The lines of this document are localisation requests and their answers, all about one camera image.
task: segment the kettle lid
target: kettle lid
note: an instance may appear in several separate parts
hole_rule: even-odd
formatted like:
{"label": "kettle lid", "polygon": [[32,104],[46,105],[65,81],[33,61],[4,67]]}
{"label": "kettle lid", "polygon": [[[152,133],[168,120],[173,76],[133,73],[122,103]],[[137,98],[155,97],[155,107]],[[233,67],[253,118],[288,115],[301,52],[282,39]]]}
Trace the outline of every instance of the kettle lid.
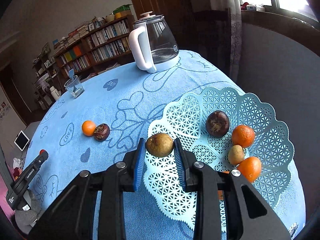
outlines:
{"label": "kettle lid", "polygon": [[150,15],[150,14],[152,14],[152,11],[140,14],[140,16],[142,17],[138,21],[134,22],[134,24],[143,23],[143,22],[145,22],[146,24],[150,24],[150,23],[159,22],[164,18],[164,15],[155,15],[155,14]]}

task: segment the white kettle handle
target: white kettle handle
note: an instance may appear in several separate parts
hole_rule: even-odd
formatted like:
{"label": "white kettle handle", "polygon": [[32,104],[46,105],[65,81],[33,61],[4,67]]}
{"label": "white kettle handle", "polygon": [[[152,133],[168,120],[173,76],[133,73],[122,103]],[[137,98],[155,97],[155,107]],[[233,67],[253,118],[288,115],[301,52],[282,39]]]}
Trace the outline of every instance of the white kettle handle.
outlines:
{"label": "white kettle handle", "polygon": [[138,28],[131,31],[128,40],[132,55],[138,68],[141,70],[146,70],[149,73],[156,72],[156,67],[153,63],[151,55],[151,48],[146,24],[144,23],[144,26],[139,26]]}

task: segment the metal screw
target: metal screw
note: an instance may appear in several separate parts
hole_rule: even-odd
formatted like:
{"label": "metal screw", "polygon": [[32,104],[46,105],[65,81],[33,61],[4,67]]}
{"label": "metal screw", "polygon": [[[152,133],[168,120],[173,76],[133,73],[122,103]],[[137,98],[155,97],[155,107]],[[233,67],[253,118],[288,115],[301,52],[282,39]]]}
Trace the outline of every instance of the metal screw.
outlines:
{"label": "metal screw", "polygon": [[87,171],[87,170],[80,171],[79,175],[80,175],[80,177],[85,178],[89,175],[89,171]]}
{"label": "metal screw", "polygon": [[124,162],[117,162],[116,166],[117,166],[117,168],[122,169],[126,166],[126,164]]}
{"label": "metal screw", "polygon": [[238,171],[238,170],[232,170],[232,171],[231,171],[231,174],[232,174],[233,176],[235,176],[235,177],[239,177],[239,176],[241,175],[241,172]]}
{"label": "metal screw", "polygon": [[193,164],[196,168],[202,168],[204,166],[204,164],[202,162],[195,162]]}

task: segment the blue tablecloth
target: blue tablecloth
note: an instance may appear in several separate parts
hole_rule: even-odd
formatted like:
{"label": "blue tablecloth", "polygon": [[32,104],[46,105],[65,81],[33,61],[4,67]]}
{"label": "blue tablecloth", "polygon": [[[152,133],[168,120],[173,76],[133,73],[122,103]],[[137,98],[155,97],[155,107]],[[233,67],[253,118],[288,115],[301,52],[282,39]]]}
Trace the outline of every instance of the blue tablecloth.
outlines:
{"label": "blue tablecloth", "polygon": [[[149,74],[135,63],[107,71],[83,83],[85,92],[74,99],[65,93],[50,108],[37,128],[28,149],[25,167],[41,149],[49,153],[30,189],[46,209],[81,171],[106,170],[147,139],[149,124],[162,117],[164,106],[186,92],[200,94],[206,87],[233,87],[244,92],[225,74],[192,51],[180,51],[178,64],[164,72]],[[106,123],[111,132],[104,142],[82,133],[85,120]],[[280,197],[276,213],[289,228],[305,223],[305,202],[294,161],[289,165],[292,181]],[[193,231],[164,216],[143,182],[136,193],[124,193],[125,226],[132,239],[192,239]],[[98,226],[94,221],[94,238]]]}

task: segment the scalloped basket rim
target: scalloped basket rim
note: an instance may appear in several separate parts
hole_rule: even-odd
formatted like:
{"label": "scalloped basket rim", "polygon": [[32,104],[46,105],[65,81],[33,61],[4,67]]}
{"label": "scalloped basket rim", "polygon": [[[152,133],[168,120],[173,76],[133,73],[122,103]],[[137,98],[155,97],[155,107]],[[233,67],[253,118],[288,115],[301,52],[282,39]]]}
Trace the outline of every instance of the scalloped basket rim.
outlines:
{"label": "scalloped basket rim", "polygon": [[[276,200],[276,202],[274,202],[274,204],[272,205],[272,208],[273,208],[273,209],[276,208],[276,206],[277,206],[278,203],[279,203],[279,199],[280,199],[281,194],[284,192],[284,190],[286,190],[286,188],[289,186],[289,184],[290,184],[290,182],[291,182],[292,176],[291,176],[291,172],[290,172],[289,169],[288,169],[288,165],[289,165],[289,163],[292,161],[292,159],[293,159],[293,157],[294,157],[294,145],[293,145],[293,143],[289,140],[289,128],[288,128],[287,124],[286,124],[285,122],[283,122],[283,121],[277,120],[277,119],[276,119],[276,111],[275,111],[275,109],[273,108],[273,106],[272,106],[271,104],[269,104],[269,103],[261,102],[260,99],[259,99],[259,97],[258,97],[256,94],[254,94],[254,93],[244,93],[243,95],[240,95],[239,92],[238,92],[236,89],[234,89],[233,87],[224,87],[223,89],[217,89],[217,88],[215,88],[215,87],[207,87],[207,88],[203,89],[200,94],[196,94],[196,93],[194,93],[194,92],[186,92],[186,93],[184,93],[184,94],[179,98],[178,101],[172,101],[172,102],[168,103],[168,104],[164,107],[164,109],[163,109],[163,115],[162,115],[162,118],[161,118],[161,119],[154,120],[154,121],[152,121],[152,122],[150,123],[150,125],[149,125],[149,127],[148,127],[148,137],[151,136],[152,128],[153,128],[153,126],[154,126],[153,124],[159,122],[160,120],[167,122],[167,118],[166,118],[166,116],[165,116],[165,113],[167,112],[167,110],[168,110],[172,105],[175,105],[175,104],[178,103],[178,104],[181,106],[182,103],[183,103],[183,99],[184,99],[186,96],[188,96],[188,95],[192,95],[192,96],[194,96],[195,98],[197,98],[197,100],[198,100],[198,98],[203,97],[204,94],[205,94],[207,91],[209,91],[209,90],[219,91],[220,93],[222,93],[222,92],[224,92],[224,91],[227,91],[227,90],[231,90],[231,91],[233,91],[233,92],[236,94],[236,96],[237,96],[237,104],[238,104],[238,102],[239,102],[240,99],[243,100],[243,99],[247,98],[248,96],[252,96],[252,97],[254,97],[254,98],[257,100],[257,103],[258,103],[259,105],[262,105],[262,106],[265,105],[265,106],[268,106],[268,108],[271,109],[271,111],[272,111],[272,114],[271,114],[271,115],[272,115],[272,117],[274,118],[272,127],[276,126],[277,124],[278,124],[278,125],[281,125],[282,127],[284,127],[284,129],[285,129],[285,131],[286,131],[286,134],[287,134],[287,136],[286,136],[284,139],[285,139],[285,141],[289,144],[289,146],[292,147],[292,154],[290,155],[290,157],[288,158],[288,161],[287,161],[285,164],[276,167],[276,169],[281,167],[281,171],[285,172],[286,175],[288,176],[287,184],[286,184],[284,187],[282,187],[280,190],[278,190],[278,192],[276,193],[276,199],[277,199],[277,200]],[[188,136],[191,137],[191,138],[198,138],[197,136],[192,136],[192,135],[188,135]],[[143,181],[144,181],[145,187],[147,188],[148,192],[156,199],[158,208],[160,209],[160,211],[161,211],[166,217],[169,217],[170,219],[173,219],[173,220],[182,221],[182,222],[186,223],[190,229],[192,229],[191,225],[189,225],[188,222],[185,221],[184,219],[178,219],[178,218],[176,218],[176,216],[175,216],[175,217],[171,217],[171,216],[169,216],[168,214],[166,214],[166,213],[164,212],[164,210],[163,210],[163,207],[162,207],[162,206],[160,205],[160,203],[159,203],[160,199],[159,199],[159,196],[157,196],[157,193],[156,193],[155,191],[153,191],[153,190],[152,190],[152,191],[149,190],[149,188],[148,188],[148,186],[147,186],[147,184],[148,184],[148,178],[146,178],[146,175],[147,175],[147,173],[148,173],[149,165],[151,165],[151,164],[148,163],[148,161],[146,160],[146,158],[145,158],[145,164],[146,164],[146,166],[147,166],[147,170],[146,170],[146,172],[145,172],[145,174],[144,174],[144,176],[143,176]]]}

